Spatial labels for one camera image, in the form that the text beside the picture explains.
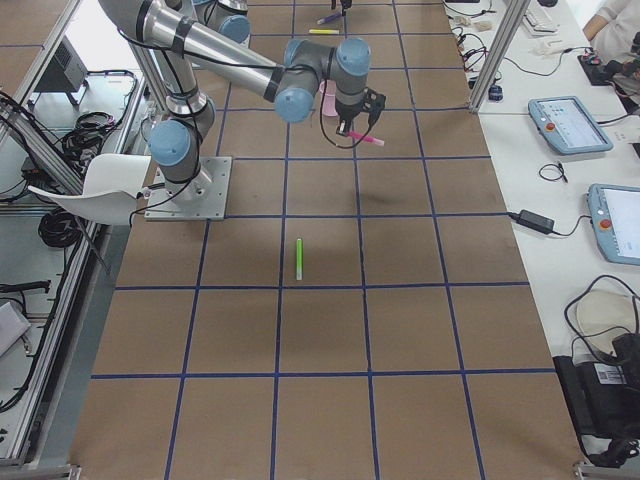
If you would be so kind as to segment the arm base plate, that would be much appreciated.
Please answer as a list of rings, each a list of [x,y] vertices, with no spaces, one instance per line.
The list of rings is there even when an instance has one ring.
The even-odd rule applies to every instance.
[[[149,221],[223,220],[227,204],[232,157],[199,158],[200,171],[191,183],[172,199],[182,185],[167,181],[165,169],[158,166],[155,183],[163,183],[154,189],[148,200],[149,208],[144,217]]]

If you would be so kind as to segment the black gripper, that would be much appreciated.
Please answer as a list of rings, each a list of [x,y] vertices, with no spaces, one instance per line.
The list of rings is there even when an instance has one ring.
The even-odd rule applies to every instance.
[[[340,12],[342,16],[345,16],[351,7],[352,0],[332,0],[332,10]],[[354,119],[363,112],[364,102],[360,101],[355,104],[345,104],[336,99],[335,106],[338,113],[336,134],[339,136],[348,136]]]

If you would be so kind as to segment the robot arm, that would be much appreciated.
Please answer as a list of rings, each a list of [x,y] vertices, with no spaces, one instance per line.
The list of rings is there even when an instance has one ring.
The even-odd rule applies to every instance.
[[[208,28],[249,46],[251,22],[248,3],[244,0],[193,0],[196,18]]]
[[[100,6],[130,44],[157,57],[169,117],[153,131],[149,148],[164,175],[168,200],[179,206],[199,201],[213,182],[203,173],[199,154],[214,122],[214,103],[200,89],[194,65],[261,96],[287,123],[305,120],[321,83],[334,82],[336,133],[342,137],[362,113],[374,126],[384,108],[384,96],[367,85],[371,49],[360,38],[336,46],[292,39],[278,63],[210,28],[189,1],[103,1]]]

